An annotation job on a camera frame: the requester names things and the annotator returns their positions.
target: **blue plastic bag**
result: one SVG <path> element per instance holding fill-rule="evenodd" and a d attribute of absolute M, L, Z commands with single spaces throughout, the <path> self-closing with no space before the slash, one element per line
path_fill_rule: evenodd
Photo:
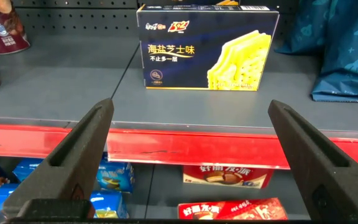
<path fill-rule="evenodd" d="M 310 54 L 324 51 L 331 0 L 301 0 L 290 35 L 276 52 Z"/>
<path fill-rule="evenodd" d="M 315 101 L 358 102 L 358 1 L 333 0 Z"/>

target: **cookie package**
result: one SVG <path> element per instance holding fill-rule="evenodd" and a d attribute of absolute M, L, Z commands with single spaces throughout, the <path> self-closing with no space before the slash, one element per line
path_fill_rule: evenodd
<path fill-rule="evenodd" d="M 178 206 L 178 217 L 184 220 L 288 220 L 278 198 L 183 203 Z"/>
<path fill-rule="evenodd" d="M 144 85 L 258 90 L 279 13 L 265 6 L 148 6 L 137 11 Z"/>
<path fill-rule="evenodd" d="M 183 181 L 194 184 L 213 184 L 261 189 L 272 178 L 273 169 L 183 166 Z"/>

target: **lower shelf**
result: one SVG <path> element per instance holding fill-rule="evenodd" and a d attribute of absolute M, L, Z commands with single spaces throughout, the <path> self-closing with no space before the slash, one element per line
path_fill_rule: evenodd
<path fill-rule="evenodd" d="M 177 218 L 179 203 L 278 197 L 290 220 L 310 219 L 291 172 L 285 170 L 276 170 L 264 189 L 246 189 L 183 183 L 181 166 L 155 165 L 149 197 L 146 218 Z"/>
<path fill-rule="evenodd" d="M 0 157 L 0 166 L 12 174 L 20 158 Z M 247 189 L 183 183 L 182 166 L 132 164 L 135 185 L 132 194 L 122 194 L 130 218 L 177 219 L 180 203 L 217 202 L 278 197 L 290 220 L 309 220 L 292 174 L 275 170 L 264 189 Z"/>

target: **pegboard back panel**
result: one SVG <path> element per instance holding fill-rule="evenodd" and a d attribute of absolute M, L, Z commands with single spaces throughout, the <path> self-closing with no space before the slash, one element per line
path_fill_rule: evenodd
<path fill-rule="evenodd" d="M 137 36 L 135 9 L 16 9 L 30 35 Z"/>
<path fill-rule="evenodd" d="M 13 0 L 13 5 L 30 8 L 101 8 L 123 9 L 137 8 L 136 0 Z"/>

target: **dark blue box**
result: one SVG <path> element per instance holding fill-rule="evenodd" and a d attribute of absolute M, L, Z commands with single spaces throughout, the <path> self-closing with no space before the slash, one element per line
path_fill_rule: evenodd
<path fill-rule="evenodd" d="M 264 6 L 143 6 L 145 86 L 256 91 L 278 16 Z"/>

